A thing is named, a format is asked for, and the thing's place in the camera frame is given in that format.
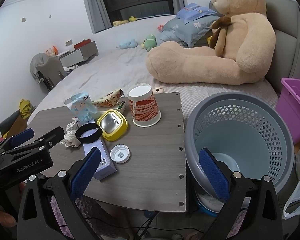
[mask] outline screw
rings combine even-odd
[[[33,180],[35,180],[35,175],[34,175],[34,174],[32,174],[32,175],[29,177],[29,181],[33,181]]]
[[[240,179],[242,175],[241,175],[240,172],[235,171],[235,172],[233,173],[233,176],[234,176],[235,178],[237,178],[237,179]]]
[[[66,174],[67,174],[66,171],[59,171],[58,176],[62,178],[62,177],[64,177]]]
[[[270,182],[270,181],[271,181],[271,178],[270,178],[268,175],[264,176],[263,179],[264,179],[265,181],[267,181],[267,182]]]

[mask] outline black ring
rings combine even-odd
[[[95,131],[92,135],[89,135],[87,137],[81,137],[86,131],[92,129],[97,129],[97,131]],[[96,140],[98,140],[101,137],[101,135],[102,129],[95,122],[84,124],[83,126],[79,127],[79,129],[75,133],[75,136],[78,139],[78,141],[82,143],[93,143]]]

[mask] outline white bottle cap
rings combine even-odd
[[[124,144],[119,144],[113,147],[110,157],[116,163],[125,163],[130,157],[130,151]]]

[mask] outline brown plush toy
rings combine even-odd
[[[264,79],[271,65],[275,33],[266,18],[265,0],[211,0],[225,15],[209,47],[184,49],[167,41],[147,55],[148,71],[161,82],[229,85]]]

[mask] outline blue snack package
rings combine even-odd
[[[63,103],[82,122],[89,122],[100,115],[97,107],[92,104],[89,94],[85,91],[70,97]]]
[[[190,3],[187,6],[185,6],[183,9],[178,11],[176,18],[183,20],[184,23],[187,24],[201,17],[213,15],[213,14],[217,14],[217,12],[207,7],[200,6],[196,3]]]

